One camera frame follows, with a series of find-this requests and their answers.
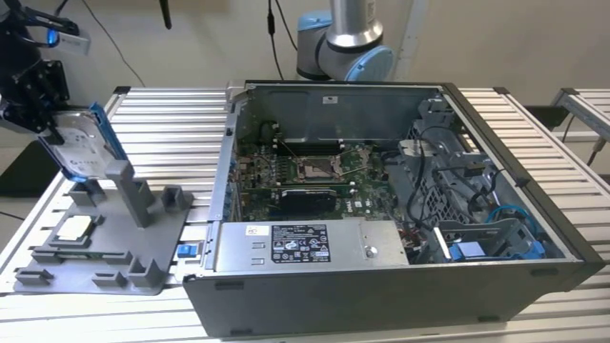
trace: silver robot arm segment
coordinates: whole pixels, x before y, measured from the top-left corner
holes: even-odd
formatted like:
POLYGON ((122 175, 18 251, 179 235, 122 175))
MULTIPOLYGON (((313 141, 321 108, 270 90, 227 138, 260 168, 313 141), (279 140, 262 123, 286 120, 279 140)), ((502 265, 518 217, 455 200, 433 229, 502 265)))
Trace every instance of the silver robot arm segment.
POLYGON ((310 80, 385 81, 394 51, 382 45, 374 0, 331 0, 331 11, 299 18, 297 72, 310 80))

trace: blue cable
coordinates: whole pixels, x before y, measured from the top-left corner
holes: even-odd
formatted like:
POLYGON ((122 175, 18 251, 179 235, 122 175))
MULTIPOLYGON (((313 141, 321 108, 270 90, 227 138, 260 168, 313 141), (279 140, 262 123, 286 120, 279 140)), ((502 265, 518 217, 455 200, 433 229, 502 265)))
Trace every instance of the blue cable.
POLYGON ((534 236, 538 234, 538 225, 535 224, 534 222, 534 219, 531 218, 531 216, 529 215, 527 211, 523 210, 519 206, 515 206, 515 205, 503 205, 498 208, 495 208, 489 216, 487 216, 487 219, 486 219, 486 223, 489 223, 493 219, 494 219, 494 216, 498 212, 501 212, 503 209, 514 209, 517 212, 519 212, 521 214, 523 214, 525 218, 527 219, 527 221, 530 222, 530 225, 531 225, 531 229, 534 230, 534 232, 531 233, 534 236))

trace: white floor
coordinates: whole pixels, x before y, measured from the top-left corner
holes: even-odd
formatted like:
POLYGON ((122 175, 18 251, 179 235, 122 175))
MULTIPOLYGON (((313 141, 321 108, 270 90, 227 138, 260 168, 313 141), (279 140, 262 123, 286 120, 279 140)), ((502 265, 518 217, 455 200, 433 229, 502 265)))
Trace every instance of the white floor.
MULTIPOLYGON (((23 147, 0 148, 0 174, 15 161, 23 149, 23 147)), ((38 199, 0 197, 0 211, 26 218, 36 204, 36 201, 38 199)), ((4 246, 11 240, 15 231, 18 231, 19 225, 22 225, 22 220, 0 214, 0 251, 4 249, 4 246)))

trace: hard drive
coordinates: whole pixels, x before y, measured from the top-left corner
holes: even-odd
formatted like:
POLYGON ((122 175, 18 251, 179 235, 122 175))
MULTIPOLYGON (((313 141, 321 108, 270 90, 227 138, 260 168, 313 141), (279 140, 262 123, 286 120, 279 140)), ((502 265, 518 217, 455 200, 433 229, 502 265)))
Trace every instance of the hard drive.
POLYGON ((60 112, 55 116, 63 144, 40 139, 62 173, 74 182, 106 177, 106 166, 112 160, 127 159, 111 128, 104 109, 94 104, 88 109, 60 112))

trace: sticker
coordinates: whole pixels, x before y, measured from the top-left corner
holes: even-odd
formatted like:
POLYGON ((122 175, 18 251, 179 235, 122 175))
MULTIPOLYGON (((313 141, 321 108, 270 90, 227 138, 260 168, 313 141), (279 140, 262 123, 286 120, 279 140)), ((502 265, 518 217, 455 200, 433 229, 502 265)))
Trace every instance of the sticker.
POLYGON ((325 96, 322 98, 322 103, 323 104, 337 104, 339 102, 339 97, 338 96, 325 96))
POLYGON ((271 231, 274 263, 331 261, 326 225, 274 225, 271 231))
POLYGON ((269 236, 269 226, 246 225, 246 236, 269 236))

